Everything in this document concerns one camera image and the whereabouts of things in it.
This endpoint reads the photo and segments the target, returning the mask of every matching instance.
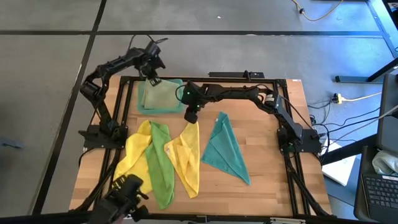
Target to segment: wooden table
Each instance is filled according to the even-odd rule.
[[[134,82],[127,119],[129,136],[137,131],[143,121],[149,119],[168,124],[171,138],[176,138],[187,125],[187,121],[183,118],[184,112],[151,116],[140,114],[137,110],[137,84],[138,82]],[[222,83],[222,85],[250,86],[254,84]],[[291,103],[310,123],[301,81],[287,80],[287,85]],[[111,113],[118,86],[119,77],[114,76],[105,99]],[[124,91],[122,102],[126,98],[126,92]],[[121,118],[122,111],[123,105],[119,110],[119,118]],[[148,194],[150,199],[146,200],[144,204],[147,205],[151,213],[291,216],[289,188],[284,160],[279,152],[277,142],[278,122],[275,117],[259,110],[254,103],[248,100],[223,100],[218,103],[208,103],[198,113],[201,154],[206,148],[220,111],[228,114],[231,120],[233,131],[248,168],[251,185],[247,185],[241,179],[201,162],[200,188],[197,197],[189,199],[176,173],[175,198],[168,209],[159,210],[153,192]],[[305,123],[295,113],[294,120],[306,127]],[[98,118],[94,118],[93,122],[97,123]],[[104,150],[98,149],[89,152],[82,159],[70,203],[71,209],[79,206],[96,185],[100,175],[103,154]],[[301,153],[300,155],[307,188],[323,209],[331,213],[320,163],[311,154]],[[298,210],[303,213],[300,191],[297,186],[295,186],[295,192]]]

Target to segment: keyboard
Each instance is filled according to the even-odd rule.
[[[362,183],[369,216],[383,223],[397,223],[398,177],[363,174]]]

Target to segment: light green cloth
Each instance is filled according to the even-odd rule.
[[[164,152],[164,144],[171,141],[169,127],[150,122],[151,144],[145,149],[150,181],[160,209],[167,208],[174,199],[174,167]]]
[[[152,86],[149,80],[145,81],[144,94],[141,105],[144,109],[171,109],[180,103],[175,97],[178,83],[162,80],[156,86]]]
[[[201,161],[250,185],[250,176],[228,115],[220,112]]]
[[[139,82],[137,110],[142,114],[181,113],[184,104],[175,97],[175,90],[181,85],[181,79],[162,80],[156,86],[152,86],[148,81]],[[181,87],[177,91],[178,98],[181,98],[182,93]]]

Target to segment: towel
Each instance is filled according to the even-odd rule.
[[[174,199],[174,167],[164,152],[164,144],[171,140],[169,127],[150,122],[152,143],[145,150],[149,176],[160,209],[167,208]]]
[[[251,184],[228,115],[220,112],[201,161]]]
[[[127,138],[126,156],[116,166],[113,180],[122,175],[134,174],[144,181],[141,186],[142,193],[146,194],[152,190],[148,162],[144,153],[151,141],[150,123],[147,120],[139,126],[137,133]]]
[[[190,198],[199,193],[199,124],[188,123],[179,137],[166,143],[164,151],[172,162]]]
[[[179,113],[184,110],[184,105],[178,101],[175,90],[182,85],[181,79],[162,80],[158,85],[152,86],[148,81],[138,83],[137,110],[142,114]],[[177,91],[181,98],[183,88]]]

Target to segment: black cable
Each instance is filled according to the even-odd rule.
[[[312,128],[312,126],[308,124],[308,122],[303,118],[303,116],[299,113],[299,111],[297,111],[297,109],[292,105],[292,103],[291,103],[288,99],[286,99],[286,98],[283,97],[283,96],[280,96],[280,97],[282,97],[282,99],[284,99],[284,100],[293,108],[293,110],[296,111],[296,113],[301,117],[301,119],[304,121],[304,123],[305,123],[310,129],[314,130],[314,129]]]
[[[175,89],[175,97],[176,97],[176,99],[178,99],[178,101],[181,101],[181,99],[178,98],[177,92],[178,92],[178,90],[179,90],[181,87],[183,87],[183,86],[185,86],[185,85],[180,85],[179,87],[177,87],[177,88]]]
[[[168,40],[169,38],[162,38],[162,39],[160,39],[160,40],[156,40],[156,41],[154,41],[153,40],[153,38],[150,36],[150,35],[146,35],[147,37],[149,37],[150,38],[150,40],[151,41],[153,41],[153,42],[155,42],[156,44],[159,44],[159,43],[161,43],[161,42],[163,42],[163,41],[165,41],[165,40]],[[133,35],[132,37],[131,37],[131,39],[130,39],[130,43],[129,43],[129,47],[127,48],[127,51],[129,51],[130,50],[130,48],[131,48],[131,43],[132,43],[132,40],[134,39],[136,37],[136,35]]]
[[[326,113],[323,121],[320,124],[323,124],[326,121],[326,119],[328,119],[328,116],[329,116],[329,113],[330,113],[331,100],[329,101],[328,106],[329,106],[328,107],[328,112]]]
[[[356,142],[356,140],[354,140],[354,139],[340,139],[338,141],[354,141],[354,142]]]
[[[323,126],[326,129],[326,136],[328,137],[328,145],[326,146],[326,150],[325,153],[322,155],[322,158],[320,159],[320,162],[322,164],[323,160],[325,159],[326,154],[328,154],[329,152],[329,147],[330,147],[330,131],[328,129],[328,127],[326,127],[326,125],[324,124],[314,124],[315,125],[320,125]]]
[[[370,120],[373,120],[373,119],[376,119],[376,118],[378,118],[378,116],[377,116],[377,117],[373,117],[373,118],[369,118],[369,119],[365,119],[365,120],[362,120],[362,121],[358,121],[358,122],[355,122],[355,123],[352,123],[352,124],[347,124],[346,126],[343,126],[343,127],[341,127],[341,128],[331,130],[330,132],[332,133],[332,132],[341,130],[341,129],[343,129],[343,128],[347,128],[347,127],[350,127],[350,126],[352,126],[352,125],[359,124],[359,123],[363,123],[363,122],[365,122],[365,121],[370,121]]]
[[[83,152],[83,153],[80,155],[80,157],[79,157],[79,167],[80,167],[81,159],[83,158],[83,156],[84,156],[87,152],[92,151],[93,149],[94,149],[94,148],[89,148],[89,149],[87,149],[85,152]]]
[[[259,87],[259,86],[264,86],[266,89],[271,90],[268,86],[264,85],[264,84],[257,84],[254,87]]]
[[[322,106],[311,106],[311,105],[307,105],[307,107],[313,108],[313,109],[322,109],[322,108],[325,108],[325,107],[327,107],[328,105],[330,105],[330,103],[331,103],[331,100],[329,101],[329,103],[327,103],[327,104],[325,104],[325,105],[322,105]]]
[[[322,100],[322,101],[319,101],[319,102],[316,102],[316,103],[310,103],[310,104],[308,104],[308,105],[317,105],[317,104],[325,103],[325,102],[329,102],[329,100]]]
[[[317,120],[315,119],[315,116],[310,114],[310,120],[311,120],[311,124],[314,125],[317,123]]]
[[[367,113],[365,113],[365,114],[362,114],[362,115],[359,115],[359,116],[353,116],[353,117],[351,117],[351,118],[347,118],[347,119],[344,121],[343,124],[327,123],[327,124],[325,124],[325,125],[331,125],[331,124],[332,124],[332,125],[337,125],[337,126],[342,127],[342,126],[344,126],[344,125],[346,124],[346,122],[347,122],[348,120],[350,120],[350,119],[360,118],[360,117],[362,117],[362,116],[365,116],[365,115],[368,115],[368,114],[370,114],[370,113],[376,112],[376,111],[379,110],[379,109],[380,109],[380,108],[377,108],[377,109],[372,110],[372,111],[370,111],[370,112],[367,112]]]
[[[293,152],[293,156],[289,156],[289,159],[293,159],[295,156],[296,156],[296,154],[297,154],[297,152]]]

